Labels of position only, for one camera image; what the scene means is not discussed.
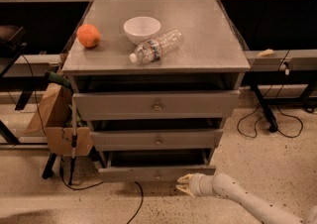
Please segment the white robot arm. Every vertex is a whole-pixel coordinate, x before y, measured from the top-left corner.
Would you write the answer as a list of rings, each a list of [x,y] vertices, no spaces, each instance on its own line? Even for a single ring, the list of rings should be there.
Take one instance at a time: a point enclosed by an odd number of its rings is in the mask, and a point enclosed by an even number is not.
[[[300,218],[253,195],[225,173],[189,173],[177,180],[176,188],[193,197],[214,196],[236,202],[261,224],[317,224],[317,206]]]

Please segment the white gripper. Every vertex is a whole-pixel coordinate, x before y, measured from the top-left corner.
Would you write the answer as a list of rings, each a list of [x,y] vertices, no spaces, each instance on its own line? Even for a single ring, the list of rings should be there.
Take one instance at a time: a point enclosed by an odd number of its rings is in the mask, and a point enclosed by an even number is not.
[[[190,196],[202,197],[215,195],[212,175],[189,173],[180,177],[177,182],[180,184],[178,184],[176,188]]]

